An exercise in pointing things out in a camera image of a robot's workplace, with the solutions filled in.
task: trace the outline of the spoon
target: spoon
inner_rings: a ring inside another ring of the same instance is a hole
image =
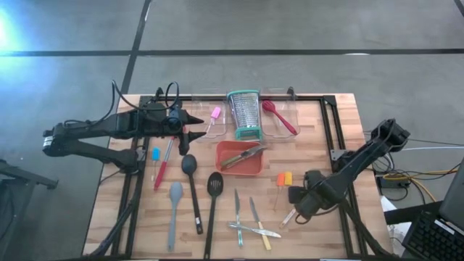
[[[196,233],[203,234],[202,217],[200,217],[200,209],[198,208],[198,199],[196,199],[196,190],[194,182],[194,172],[196,170],[196,159],[192,154],[186,155],[182,159],[182,171],[187,174],[190,181],[191,200],[194,202],[195,226]]]
[[[172,252],[174,250],[175,244],[175,210],[177,209],[177,204],[182,197],[182,184],[180,182],[175,182],[171,185],[169,190],[169,198],[171,199],[171,204],[173,205],[173,213],[171,216],[171,222],[169,224],[169,235],[167,238],[167,250]]]
[[[276,106],[274,105],[273,102],[269,100],[262,101],[262,109],[265,110],[266,112],[272,112],[273,114],[275,114],[275,116],[277,116],[277,118],[281,120],[281,122],[285,125],[285,127],[287,127],[287,129],[291,132],[291,134],[298,135],[297,130],[295,130],[295,128],[293,128],[293,126],[288,121],[286,121],[282,117],[282,115],[280,115],[277,112]]]
[[[223,192],[224,180],[220,173],[215,172],[208,178],[208,193],[211,195],[210,220],[208,221],[208,233],[206,237],[206,247],[204,248],[203,258],[208,260],[211,258],[211,240],[212,240],[212,225],[215,222],[216,198]]]

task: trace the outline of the wooden table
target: wooden table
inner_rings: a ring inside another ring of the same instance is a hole
[[[335,94],[339,108],[345,143],[348,149],[356,150],[365,143],[360,116],[357,111],[353,94]],[[138,103],[139,95],[127,95],[130,102]],[[190,104],[184,102],[183,107],[190,109]],[[129,110],[123,101],[119,103],[119,112]],[[273,205],[276,200],[277,174],[284,171],[293,172],[294,185],[302,184],[302,178],[307,170],[321,170],[325,175],[330,171],[326,137],[323,130],[320,105],[313,101],[298,101],[298,122],[300,134],[293,140],[268,143],[269,150],[264,152],[265,166],[263,172],[256,177],[240,177],[224,175],[224,190],[216,204],[215,227],[212,242],[212,258],[317,258],[346,257],[344,241],[341,232],[339,212],[314,217],[306,225],[297,225],[293,220],[282,230],[278,225],[291,210],[286,189],[278,198],[276,211]],[[209,115],[195,115],[209,120]],[[233,129],[228,131],[227,139],[233,139]],[[161,156],[165,153],[168,138],[152,138],[150,150],[158,146]],[[131,141],[111,139],[112,149],[126,149]],[[178,154],[177,142],[170,154],[168,169],[158,191],[153,191],[152,175],[155,174],[154,164],[147,160],[144,185],[141,195],[136,235],[133,245],[133,258],[202,258],[210,212],[211,198],[206,190],[206,182],[215,171],[214,142],[193,142],[189,154],[193,154],[198,162],[194,173],[196,194],[202,216],[204,233],[197,235],[194,226],[194,214],[191,201],[190,185],[187,175],[182,173],[182,156]],[[106,165],[102,178],[116,171],[114,165]],[[93,215],[84,247],[84,254],[93,251],[114,225],[117,209],[120,203],[121,188],[124,175],[119,174],[106,180],[98,190]],[[183,198],[178,205],[175,251],[167,251],[167,232],[169,229],[171,203],[169,188],[172,182],[179,181],[183,185]],[[228,221],[235,220],[234,189],[239,191],[243,225],[257,227],[249,206],[249,197],[253,197],[258,215],[266,229],[276,231],[282,239],[270,238],[271,251],[266,251],[261,236],[255,233],[243,232],[244,246],[240,249],[237,231],[226,226]],[[355,181],[355,191],[360,214],[369,231],[381,243],[383,248],[392,251],[391,242],[381,209],[376,182],[371,171],[364,171]],[[351,224],[353,243],[356,245],[355,232]],[[123,231],[120,245],[122,252],[125,247],[125,232]]]

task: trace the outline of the grater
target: grater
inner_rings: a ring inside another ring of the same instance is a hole
[[[260,92],[257,90],[232,91],[227,94],[237,141],[262,140]]]

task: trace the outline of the concrete floor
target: concrete floor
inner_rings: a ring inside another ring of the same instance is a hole
[[[131,50],[144,0],[0,2],[1,51]],[[464,18],[452,0],[154,0],[141,50],[464,48]],[[122,83],[129,57],[0,57],[0,158],[59,179],[37,188],[12,247],[15,260],[77,257],[102,164],[51,158],[41,134],[67,119],[96,119]],[[464,54],[139,57],[128,93],[176,80],[195,88],[293,86],[297,92],[355,93],[365,130],[387,117],[412,138],[464,143]],[[108,138],[91,142],[106,146]],[[436,146],[411,141],[408,147]],[[394,154],[405,170],[442,170],[463,150]],[[452,176],[424,182],[437,199]],[[403,191],[385,191],[399,197]],[[417,191],[395,202],[420,204]]]

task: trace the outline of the black ladle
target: black ladle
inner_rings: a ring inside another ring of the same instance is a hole
[[[194,202],[195,226],[196,233],[203,234],[202,217],[200,217],[200,209],[198,208],[198,199],[196,199],[196,190],[194,182],[194,172],[196,170],[196,159],[192,154],[186,155],[182,159],[182,171],[188,175],[190,181],[191,199]]]
[[[204,248],[204,256],[206,260],[211,258],[211,240],[212,240],[212,225],[215,222],[215,208],[216,198],[223,192],[224,180],[220,173],[211,174],[208,178],[208,193],[211,195],[211,208],[210,208],[210,220],[208,221],[208,233],[206,236],[206,247]]]

